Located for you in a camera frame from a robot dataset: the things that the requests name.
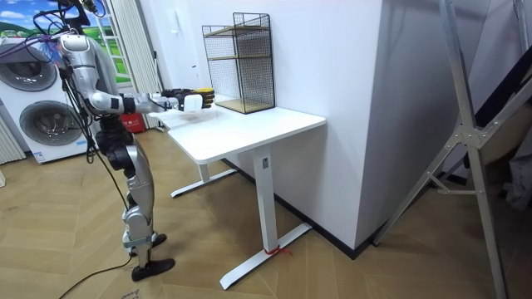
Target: wooden floor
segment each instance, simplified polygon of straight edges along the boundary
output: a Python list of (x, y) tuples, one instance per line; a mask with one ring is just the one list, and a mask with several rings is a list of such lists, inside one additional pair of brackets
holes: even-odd
[[(69, 298), (115, 299), (425, 299), (495, 298), (475, 198), (430, 190), (379, 248), (350, 260), (314, 231), (229, 291), (219, 279), (261, 250), (254, 186), (235, 174), (177, 199), (174, 189), (199, 180), (196, 167), (166, 135), (138, 135), (156, 181), (155, 226), (169, 240), (153, 258), (173, 257), (167, 273), (131, 281), (135, 259), (97, 275)], [(122, 204), (99, 162), (85, 157), (1, 166), (0, 298), (57, 298), (85, 275), (119, 265)], [(212, 173), (227, 167), (209, 165)], [(119, 183), (120, 173), (115, 173)], [(512, 298), (532, 298), (532, 217), (497, 202)], [(278, 233), (300, 222), (277, 206)]]

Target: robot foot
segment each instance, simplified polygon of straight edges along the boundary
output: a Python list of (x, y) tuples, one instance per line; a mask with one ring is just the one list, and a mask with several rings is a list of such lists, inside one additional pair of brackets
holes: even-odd
[[(155, 241), (152, 244), (152, 248), (156, 248), (157, 246), (162, 244), (164, 241), (166, 241), (166, 239), (167, 239), (167, 237), (166, 237), (165, 234), (163, 234), (163, 233), (158, 234), (157, 238), (155, 239)], [(130, 257), (136, 257), (136, 252), (130, 252)]]
[(133, 282), (139, 282), (144, 278), (164, 273), (174, 267), (174, 265), (175, 261), (173, 258), (167, 258), (160, 261), (151, 261), (148, 267), (143, 270), (141, 270), (139, 266), (135, 267), (131, 273), (131, 279)]

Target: desk top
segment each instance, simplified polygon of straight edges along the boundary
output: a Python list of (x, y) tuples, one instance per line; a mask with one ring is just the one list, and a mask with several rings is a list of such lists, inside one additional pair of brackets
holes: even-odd
[(243, 115), (213, 105), (200, 112), (150, 113), (170, 128), (168, 135), (196, 164), (208, 164), (305, 130), (325, 125), (325, 118), (273, 108)]

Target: white desk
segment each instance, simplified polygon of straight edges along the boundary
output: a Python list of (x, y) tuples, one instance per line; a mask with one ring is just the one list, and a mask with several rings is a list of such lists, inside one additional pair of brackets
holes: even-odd
[(273, 108), (249, 115), (218, 107), (197, 113), (183, 113), (169, 110), (151, 113), (170, 130), (168, 135), (198, 165), (201, 181), (178, 189), (172, 197), (183, 192), (232, 174), (235, 169), (209, 176), (207, 164), (231, 155), (253, 151), (254, 172), (259, 201), (260, 225), (264, 251), (261, 251), (235, 269), (225, 274), (220, 284), (227, 289), (240, 278), (272, 257), (276, 248), (284, 248), (297, 237), (307, 232), (311, 226), (303, 223), (279, 240), (275, 223), (273, 201), (273, 179), (269, 144), (282, 138), (295, 135), (320, 125), (325, 125), (323, 117), (301, 112)]

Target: humanoid robot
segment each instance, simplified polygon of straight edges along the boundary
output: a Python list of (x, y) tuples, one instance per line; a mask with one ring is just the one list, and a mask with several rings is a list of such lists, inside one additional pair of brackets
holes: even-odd
[(81, 103), (81, 110), (84, 110), (81, 113), (99, 120), (101, 130), (96, 134), (98, 148), (108, 158), (112, 168), (123, 170), (126, 177), (129, 191), (128, 204), (122, 214), (126, 224), (122, 242), (131, 256), (138, 256), (139, 265), (131, 274), (133, 281), (137, 282), (170, 270), (175, 261), (171, 258), (160, 261), (150, 259), (151, 249), (163, 243), (166, 236), (153, 230), (155, 195), (148, 159), (134, 135), (122, 124), (120, 115), (146, 114), (169, 108), (197, 111), (210, 107), (212, 94), (206, 96), (191, 90), (169, 90), (161, 94), (119, 94), (110, 57), (98, 42), (82, 35), (81, 25), (90, 25), (90, 22), (81, 2), (62, 2), (56, 12), (52, 13), (64, 15), (68, 7), (76, 7), (79, 17), (65, 19), (69, 28), (49, 37), (49, 40), (57, 41), (61, 56), (58, 64), (64, 88), (74, 92)]

